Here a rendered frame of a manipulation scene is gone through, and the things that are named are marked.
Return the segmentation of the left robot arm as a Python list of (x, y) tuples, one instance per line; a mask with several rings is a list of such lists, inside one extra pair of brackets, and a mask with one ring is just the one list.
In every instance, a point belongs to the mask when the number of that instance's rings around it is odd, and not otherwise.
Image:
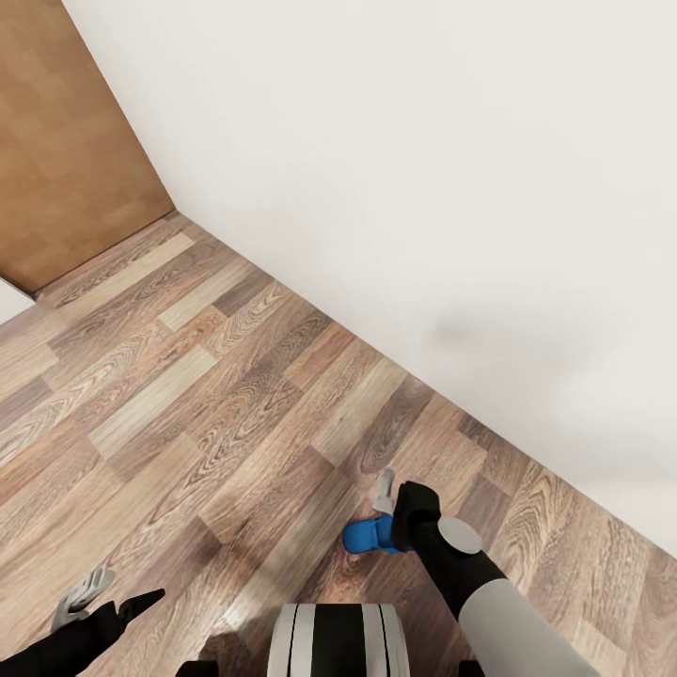
[(0, 677), (76, 677), (117, 642), (127, 623), (165, 596), (165, 589), (119, 605), (107, 602), (92, 614), (86, 608), (113, 583), (116, 572), (99, 569), (84, 576), (59, 601), (50, 636), (6, 660)]

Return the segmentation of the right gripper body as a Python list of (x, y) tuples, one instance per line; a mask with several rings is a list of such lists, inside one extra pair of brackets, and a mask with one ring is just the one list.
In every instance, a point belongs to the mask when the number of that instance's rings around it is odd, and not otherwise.
[(411, 544), (405, 537), (405, 534), (401, 531), (400, 524), (397, 523), (397, 517), (393, 517), (389, 538), (391, 539), (391, 541), (399, 542), (406, 545), (405, 547), (407, 549), (412, 548)]

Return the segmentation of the robot trunk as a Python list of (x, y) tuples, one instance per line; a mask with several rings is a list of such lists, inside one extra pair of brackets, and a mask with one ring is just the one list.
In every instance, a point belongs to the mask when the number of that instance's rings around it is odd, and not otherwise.
[(285, 604), (267, 677), (410, 677), (392, 604)]

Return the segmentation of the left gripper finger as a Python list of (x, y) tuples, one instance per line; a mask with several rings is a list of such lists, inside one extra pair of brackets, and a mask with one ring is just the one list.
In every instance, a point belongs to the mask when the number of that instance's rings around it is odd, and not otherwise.
[(165, 596), (165, 589), (155, 590), (146, 594), (138, 595), (119, 605), (118, 624), (119, 634), (125, 632), (127, 623), (137, 618), (142, 612), (153, 606), (159, 599)]

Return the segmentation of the sandal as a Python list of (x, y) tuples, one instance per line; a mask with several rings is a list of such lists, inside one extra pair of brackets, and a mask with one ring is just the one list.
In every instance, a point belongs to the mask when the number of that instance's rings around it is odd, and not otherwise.
[(384, 549), (387, 553), (397, 553), (389, 538), (393, 517), (389, 514), (352, 522), (342, 532), (342, 541), (347, 552), (361, 554), (375, 549)]

